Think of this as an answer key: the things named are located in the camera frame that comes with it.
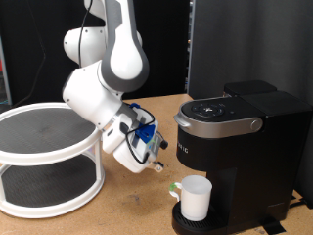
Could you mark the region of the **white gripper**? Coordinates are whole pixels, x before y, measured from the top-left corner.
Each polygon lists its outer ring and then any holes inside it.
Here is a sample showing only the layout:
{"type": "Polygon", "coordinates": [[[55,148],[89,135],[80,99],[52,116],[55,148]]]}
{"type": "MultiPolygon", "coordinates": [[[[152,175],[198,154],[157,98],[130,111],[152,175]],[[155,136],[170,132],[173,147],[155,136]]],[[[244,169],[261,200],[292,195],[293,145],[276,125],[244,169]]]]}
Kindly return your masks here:
{"type": "Polygon", "coordinates": [[[160,141],[157,133],[158,121],[143,108],[133,108],[137,114],[132,126],[126,132],[124,140],[113,151],[115,159],[134,173],[144,169],[162,172],[164,165],[157,161],[159,148],[165,150],[168,142],[160,141]]]}

